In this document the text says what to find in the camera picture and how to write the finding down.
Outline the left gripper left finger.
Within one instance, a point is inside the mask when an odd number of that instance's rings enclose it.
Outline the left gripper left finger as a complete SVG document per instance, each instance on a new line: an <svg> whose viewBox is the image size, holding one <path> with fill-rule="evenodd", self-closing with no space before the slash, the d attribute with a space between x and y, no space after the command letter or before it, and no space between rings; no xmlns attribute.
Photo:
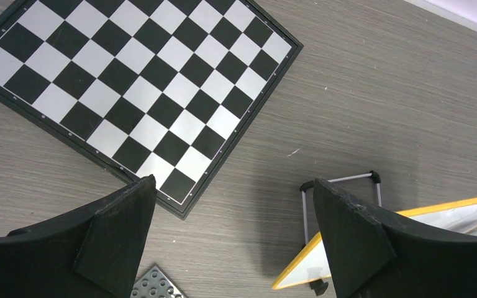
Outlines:
<svg viewBox="0 0 477 298"><path fill-rule="evenodd" d="M128 297L157 200L146 176L0 237L0 297Z"/></svg>

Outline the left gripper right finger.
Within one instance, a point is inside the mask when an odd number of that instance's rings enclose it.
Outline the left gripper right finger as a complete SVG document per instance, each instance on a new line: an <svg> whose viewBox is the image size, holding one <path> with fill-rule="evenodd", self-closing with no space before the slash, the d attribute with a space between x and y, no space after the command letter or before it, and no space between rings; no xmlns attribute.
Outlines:
<svg viewBox="0 0 477 298"><path fill-rule="evenodd" d="M320 178L313 201L338 297L477 297L477 236L369 204Z"/></svg>

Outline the yellow framed whiteboard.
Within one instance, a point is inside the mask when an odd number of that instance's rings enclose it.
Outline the yellow framed whiteboard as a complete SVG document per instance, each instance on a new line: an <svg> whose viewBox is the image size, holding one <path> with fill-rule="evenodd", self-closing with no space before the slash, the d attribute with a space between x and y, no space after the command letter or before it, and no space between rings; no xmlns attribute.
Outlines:
<svg viewBox="0 0 477 298"><path fill-rule="evenodd" d="M309 236L308 206L312 198L314 183L308 181L301 185L304 222L304 246L298 255L275 279L274 290L308 284L317 296L322 295L328 286L325 280L331 277L327 254L320 232ZM477 236L477 197L454 202L402 210L399 214L410 219L445 230Z"/></svg>

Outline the black white chessboard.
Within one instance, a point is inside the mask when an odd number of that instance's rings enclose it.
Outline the black white chessboard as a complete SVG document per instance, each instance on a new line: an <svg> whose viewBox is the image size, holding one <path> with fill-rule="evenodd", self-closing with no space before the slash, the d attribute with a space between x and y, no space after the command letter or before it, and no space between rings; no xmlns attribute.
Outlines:
<svg viewBox="0 0 477 298"><path fill-rule="evenodd" d="M253 1L14 1L0 102L185 219L302 48Z"/></svg>

